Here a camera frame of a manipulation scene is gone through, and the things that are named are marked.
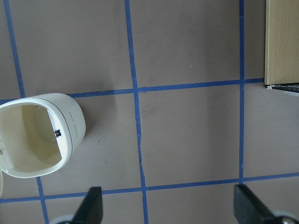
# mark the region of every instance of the gray floor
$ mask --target gray floor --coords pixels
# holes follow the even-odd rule
[[[87,130],[66,166],[41,177],[42,187],[4,174],[0,223],[72,214],[91,186],[103,187],[104,224],[237,223],[239,178],[271,209],[299,217],[299,98],[263,87],[262,0],[245,0],[246,81],[238,0],[10,0],[18,55],[7,3],[0,3],[0,103],[70,94]]]

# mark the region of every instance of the white plastic bin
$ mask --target white plastic bin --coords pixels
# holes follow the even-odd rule
[[[85,134],[78,103],[49,93],[0,105],[0,166],[8,175],[30,178],[63,167]],[[0,174],[0,193],[3,188]]]

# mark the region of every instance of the wooden board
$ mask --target wooden board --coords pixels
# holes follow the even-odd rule
[[[285,83],[299,83],[299,0],[267,0],[265,84]]]

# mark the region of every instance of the white container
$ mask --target white container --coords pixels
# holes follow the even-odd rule
[[[67,163],[85,129],[80,106],[61,93],[0,105],[0,167],[18,178],[50,174]]]

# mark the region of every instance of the gray square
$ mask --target gray square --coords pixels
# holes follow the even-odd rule
[[[270,209],[292,213],[299,218],[299,177],[245,183]]]
[[[0,99],[19,98],[20,91],[14,68],[3,1],[0,2]]]
[[[140,94],[147,186],[238,178],[239,86]]]
[[[39,196],[36,178],[16,178],[3,172],[3,192],[1,198]]]
[[[132,87],[123,1],[10,5],[26,95]]]
[[[13,202],[1,204],[0,223],[31,224],[44,223],[40,201]]]
[[[245,87],[244,175],[299,172],[298,97],[266,90],[263,84]]]
[[[49,220],[74,214],[83,197],[46,200]],[[142,192],[103,195],[102,224],[141,224],[143,220]]]
[[[149,223],[236,224],[233,192],[233,184],[149,191]]]
[[[263,78],[265,60],[265,1],[245,0],[245,77]]]
[[[41,177],[45,195],[140,187],[133,95],[76,100],[86,134],[62,169]]]
[[[240,78],[238,0],[130,4],[139,86]]]

